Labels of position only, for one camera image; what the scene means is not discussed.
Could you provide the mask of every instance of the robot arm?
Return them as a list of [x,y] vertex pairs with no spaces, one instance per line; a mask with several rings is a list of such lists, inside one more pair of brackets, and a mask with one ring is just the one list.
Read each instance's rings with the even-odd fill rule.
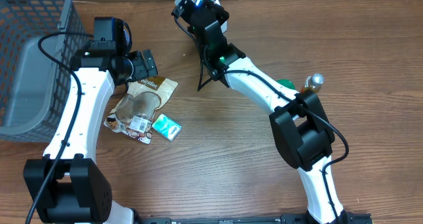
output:
[[[234,45],[228,45],[221,25],[229,18],[229,14],[213,0],[176,0],[175,5],[173,15],[176,18],[182,17],[190,25],[188,31],[195,35],[201,46],[200,50],[203,50],[202,59],[210,77],[248,96],[270,115],[278,151],[290,166],[299,171],[307,194],[309,215],[317,223],[332,223],[343,212],[343,206],[336,197],[329,167],[326,178],[337,214],[335,217],[321,171],[331,160],[330,144],[334,141],[333,131],[308,116],[307,121],[298,128],[293,122],[298,116],[304,117],[306,114],[296,109],[291,101],[318,111],[319,116],[327,121],[317,96],[314,93],[299,94],[280,85],[261,72]],[[253,72],[290,100],[281,98],[257,77],[230,71]]]
[[[96,18],[94,40],[77,50],[71,60],[71,69],[82,86],[81,103],[53,177],[46,177],[47,171],[59,154],[77,103],[73,77],[58,129],[43,158],[25,164],[24,179],[33,200],[43,181],[48,180],[36,203],[45,223],[132,224],[136,218],[133,210],[112,200],[111,186],[95,164],[98,131],[114,87],[157,75],[149,50],[130,52],[132,40],[126,36],[125,26],[120,19]],[[70,176],[70,183],[57,181],[65,175]]]

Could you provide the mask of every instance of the plastic wrapper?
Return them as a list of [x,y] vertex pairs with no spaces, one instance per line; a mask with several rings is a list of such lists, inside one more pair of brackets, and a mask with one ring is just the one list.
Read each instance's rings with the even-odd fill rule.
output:
[[128,93],[110,111],[103,124],[113,132],[150,144],[156,111],[166,104],[177,85],[160,76],[130,83]]

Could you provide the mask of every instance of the wooden table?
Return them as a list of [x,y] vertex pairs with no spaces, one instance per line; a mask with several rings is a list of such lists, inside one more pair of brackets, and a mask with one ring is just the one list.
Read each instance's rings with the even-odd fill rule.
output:
[[[374,223],[423,222],[423,0],[223,4],[228,41],[265,73],[297,88],[308,75],[325,76],[320,99],[350,143],[348,158],[332,168],[345,209],[371,213]],[[101,127],[98,166],[114,199],[144,217],[305,212],[303,185],[276,151],[267,115],[221,83],[196,92],[198,55],[173,22],[173,7],[76,4],[89,32],[95,16],[127,21],[133,49],[152,49],[159,74],[179,83],[161,110],[183,126],[172,143],[154,133],[143,145]],[[0,145],[0,223],[24,222],[31,198],[22,169],[45,146]],[[334,157],[344,152],[339,139],[332,148]]]

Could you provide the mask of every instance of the green object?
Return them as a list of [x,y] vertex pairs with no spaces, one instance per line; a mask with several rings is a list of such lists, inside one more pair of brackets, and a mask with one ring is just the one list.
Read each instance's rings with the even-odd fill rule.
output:
[[292,83],[292,81],[288,80],[288,79],[280,79],[278,80],[278,83],[280,85],[283,85],[289,89],[295,89],[295,85]]
[[153,123],[152,127],[154,130],[158,131],[161,135],[166,137],[169,141],[179,134],[182,127],[176,122],[172,121],[166,115],[161,114],[157,120]]

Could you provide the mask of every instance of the bottle cap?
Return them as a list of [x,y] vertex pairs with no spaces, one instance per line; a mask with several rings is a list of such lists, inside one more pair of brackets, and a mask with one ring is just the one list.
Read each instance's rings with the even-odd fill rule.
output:
[[315,86],[322,85],[324,81],[325,81],[325,78],[320,73],[316,73],[311,77],[311,82]]

